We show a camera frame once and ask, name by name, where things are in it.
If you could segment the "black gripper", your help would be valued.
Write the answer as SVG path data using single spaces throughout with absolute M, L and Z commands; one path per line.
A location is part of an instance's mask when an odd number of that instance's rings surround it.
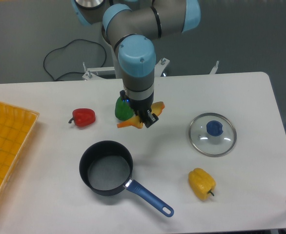
M 126 95 L 125 90 L 120 91 L 121 100 L 127 104 L 133 112 L 138 116 L 140 123 L 145 123 L 146 128 L 156 123 L 159 118 L 155 113 L 151 112 L 151 105 L 154 99 L 154 93 L 149 97 L 140 100 L 135 100 Z

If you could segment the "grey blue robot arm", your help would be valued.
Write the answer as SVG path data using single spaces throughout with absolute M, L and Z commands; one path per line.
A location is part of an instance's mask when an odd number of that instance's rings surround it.
M 153 102 L 156 53 L 154 39 L 185 33 L 201 20 L 197 0 L 151 0 L 136 7 L 136 0 L 74 0 L 82 24 L 102 23 L 102 37 L 111 46 L 116 77 L 123 81 L 121 100 L 134 112 L 117 127 L 150 127 L 164 109 Z

